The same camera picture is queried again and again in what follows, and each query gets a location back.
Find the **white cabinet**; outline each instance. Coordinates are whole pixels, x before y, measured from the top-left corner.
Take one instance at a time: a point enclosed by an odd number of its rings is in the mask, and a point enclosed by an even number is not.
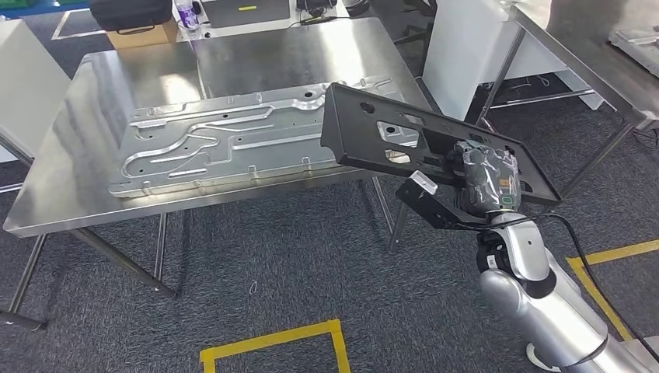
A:
[[[442,113],[464,120],[476,87],[496,80],[520,26],[508,15],[507,7],[496,0],[437,3],[423,78]],[[574,81],[578,80],[576,75],[527,33],[506,78],[558,71],[564,71],[558,76],[570,80],[569,87],[581,87]],[[597,95],[586,97],[593,108],[601,103]]]
[[[0,21],[0,131],[27,155],[37,154],[70,82],[22,20]],[[13,159],[0,152],[0,162]]]

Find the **black metal bracket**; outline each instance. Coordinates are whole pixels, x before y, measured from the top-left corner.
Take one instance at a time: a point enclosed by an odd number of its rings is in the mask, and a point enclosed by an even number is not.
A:
[[[396,196],[436,229],[466,230],[465,225],[488,224],[485,218],[478,218],[441,203],[411,179],[405,180],[396,190]]]
[[[326,91],[320,144],[342,165],[405,177],[419,170],[436,183],[462,188],[462,165],[452,156],[455,143],[469,139],[515,155],[522,200],[561,201],[520,141],[345,85],[333,83]]]

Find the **wrapped black component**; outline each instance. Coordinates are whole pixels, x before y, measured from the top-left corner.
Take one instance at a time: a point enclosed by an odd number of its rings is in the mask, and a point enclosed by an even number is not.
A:
[[[521,203],[521,185],[517,159],[508,150],[495,149],[477,141],[458,141],[455,150],[462,153],[466,181],[467,211],[485,214],[492,211],[516,211]]]

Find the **cardboard box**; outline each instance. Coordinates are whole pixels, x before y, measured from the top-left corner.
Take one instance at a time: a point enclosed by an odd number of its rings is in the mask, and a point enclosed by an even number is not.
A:
[[[114,49],[145,47],[147,45],[175,43],[179,26],[174,17],[162,25],[138,27],[107,33]]]

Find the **black bag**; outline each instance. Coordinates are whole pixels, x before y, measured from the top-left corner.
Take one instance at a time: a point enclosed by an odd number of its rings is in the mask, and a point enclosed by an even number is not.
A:
[[[172,18],[172,0],[89,0],[88,4],[105,31],[154,28]]]
[[[298,9],[304,9],[311,12],[313,9],[333,8],[336,6],[336,0],[297,0]]]

